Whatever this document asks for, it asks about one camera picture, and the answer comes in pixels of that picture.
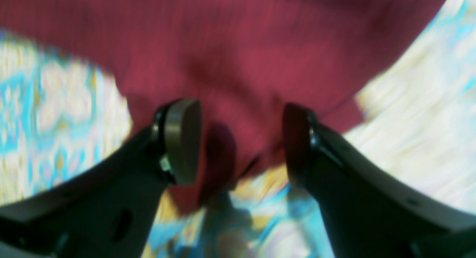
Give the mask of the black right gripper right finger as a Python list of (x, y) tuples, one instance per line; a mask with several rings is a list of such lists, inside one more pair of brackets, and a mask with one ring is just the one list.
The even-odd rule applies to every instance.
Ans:
[(319, 204), (337, 258), (474, 258), (475, 215), (401, 183), (296, 103), (284, 107), (287, 173)]

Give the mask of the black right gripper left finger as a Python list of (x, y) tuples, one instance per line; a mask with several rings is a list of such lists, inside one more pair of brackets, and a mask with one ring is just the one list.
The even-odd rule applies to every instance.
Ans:
[(201, 105), (160, 107), (143, 129), (94, 168), (1, 207), (2, 258), (139, 258), (160, 197), (195, 184)]

